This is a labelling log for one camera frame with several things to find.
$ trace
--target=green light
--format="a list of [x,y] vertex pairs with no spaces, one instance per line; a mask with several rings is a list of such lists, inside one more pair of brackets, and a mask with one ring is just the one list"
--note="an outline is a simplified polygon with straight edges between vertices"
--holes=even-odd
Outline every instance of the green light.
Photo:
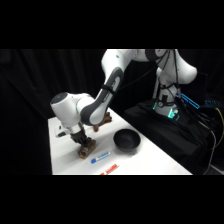
[[175,113],[173,112],[173,108],[170,110],[170,113],[168,115],[168,118],[173,119],[175,117]]
[[156,109],[156,105],[157,105],[157,103],[155,103],[155,105],[154,105],[154,107],[153,107],[153,110],[155,110],[155,109]]

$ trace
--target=black background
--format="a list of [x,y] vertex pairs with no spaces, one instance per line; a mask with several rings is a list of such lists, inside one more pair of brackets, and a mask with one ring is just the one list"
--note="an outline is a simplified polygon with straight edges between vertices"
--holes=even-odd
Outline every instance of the black background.
[[[104,83],[106,49],[0,49],[2,174],[51,174],[47,120],[51,99],[61,92],[96,97]],[[224,49],[179,49],[181,56],[209,75],[207,91],[224,98]],[[155,66],[131,62],[124,85]],[[111,108],[124,110],[152,98],[156,70],[121,90]]]

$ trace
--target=cable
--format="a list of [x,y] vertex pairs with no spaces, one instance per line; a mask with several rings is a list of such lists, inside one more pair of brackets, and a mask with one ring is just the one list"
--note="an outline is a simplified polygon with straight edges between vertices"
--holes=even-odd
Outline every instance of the cable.
[[[203,123],[201,123],[200,121],[198,121],[202,126],[204,126],[205,128],[207,128],[208,130],[210,130],[210,128],[208,128],[206,125],[204,125]],[[210,130],[211,131],[211,133],[212,133],[212,135],[213,135],[213,137],[214,137],[214,146],[213,146],[213,148],[212,148],[212,155],[211,155],[211,157],[210,157],[210,161],[209,161],[209,165],[208,165],[208,169],[207,169],[207,171],[204,173],[204,175],[206,175],[207,173],[208,173],[208,171],[209,171],[209,169],[210,169],[210,167],[211,167],[211,164],[212,164],[212,159],[213,159],[213,155],[214,155],[214,152],[215,152],[215,146],[216,146],[216,137],[215,137],[215,134],[214,134],[214,132],[212,131],[212,130]]]
[[159,62],[157,63],[157,65],[155,67],[153,67],[150,71],[146,72],[143,76],[139,77],[138,79],[134,80],[133,82],[127,84],[126,86],[123,86],[122,88],[120,88],[118,91],[123,90],[125,88],[127,88],[128,86],[131,86],[132,84],[138,82],[139,80],[141,80],[142,78],[144,78],[146,75],[148,75],[149,73],[151,73],[155,68],[157,68],[157,66],[160,64],[160,62],[163,60],[163,58],[166,56],[168,50],[166,51],[166,53],[163,55],[163,57],[159,60]]
[[223,124],[223,133],[222,133],[222,137],[221,137],[219,143],[218,143],[218,144],[216,145],[216,147],[215,147],[215,148],[217,148],[217,147],[221,144],[221,142],[222,142],[222,140],[223,140],[223,138],[224,138],[224,119],[223,119],[223,116],[222,116],[221,111],[220,111],[218,108],[215,108],[215,109],[219,112],[219,114],[220,114],[220,116],[221,116],[221,119],[222,119],[222,124]]
[[[170,94],[172,95],[172,97],[173,97],[173,99],[174,99],[174,102],[177,104],[177,101],[176,101],[176,99],[175,99],[173,93],[170,91],[170,89],[167,89],[167,90],[170,92]],[[187,120],[186,120],[185,116],[183,115],[183,113],[182,113],[182,111],[181,111],[180,108],[179,108],[179,112],[181,113],[181,116],[183,117],[185,123],[187,123],[187,125],[188,125],[188,130],[191,132],[192,137],[194,138],[194,140],[195,140],[197,146],[198,146],[199,148],[202,148],[203,145],[201,145],[200,142],[198,142],[198,140],[196,139],[195,134],[192,132],[191,128],[189,127],[189,124],[188,124],[188,122],[187,122]]]
[[175,63],[175,67],[176,67],[176,81],[177,81],[177,89],[180,89],[179,86],[179,75],[178,75],[178,71],[177,71],[177,56],[176,56],[176,49],[173,50],[174,52],[174,63]]

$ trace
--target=black bowl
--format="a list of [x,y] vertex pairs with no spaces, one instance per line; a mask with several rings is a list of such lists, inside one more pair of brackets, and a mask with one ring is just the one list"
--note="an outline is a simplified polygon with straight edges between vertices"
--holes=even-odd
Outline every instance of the black bowl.
[[130,129],[123,129],[114,135],[114,143],[123,152],[133,152],[141,143],[137,132]]

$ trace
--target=small object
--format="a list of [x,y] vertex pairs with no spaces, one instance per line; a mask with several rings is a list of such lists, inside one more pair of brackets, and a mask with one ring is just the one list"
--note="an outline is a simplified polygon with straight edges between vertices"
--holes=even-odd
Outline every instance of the small object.
[[91,163],[94,164],[94,163],[96,163],[96,162],[98,162],[98,161],[100,161],[100,160],[102,160],[102,159],[105,159],[105,158],[108,157],[108,156],[110,156],[110,152],[107,152],[107,153],[103,154],[102,156],[100,156],[100,157],[98,157],[98,158],[96,158],[96,159],[93,159],[93,160],[91,161]]
[[114,143],[123,152],[135,152],[141,143],[141,138],[137,132],[123,129],[114,135]]
[[81,159],[86,159],[96,148],[96,141],[91,140],[87,147],[81,146],[78,154]]
[[110,112],[107,112],[104,120],[99,125],[93,126],[94,131],[98,132],[100,126],[102,126],[106,123],[109,123],[111,121],[112,121],[112,117],[110,116]]
[[118,167],[119,167],[119,165],[114,164],[110,169],[106,170],[104,173],[101,173],[100,176],[108,175],[111,172],[113,172],[114,170],[116,170]]

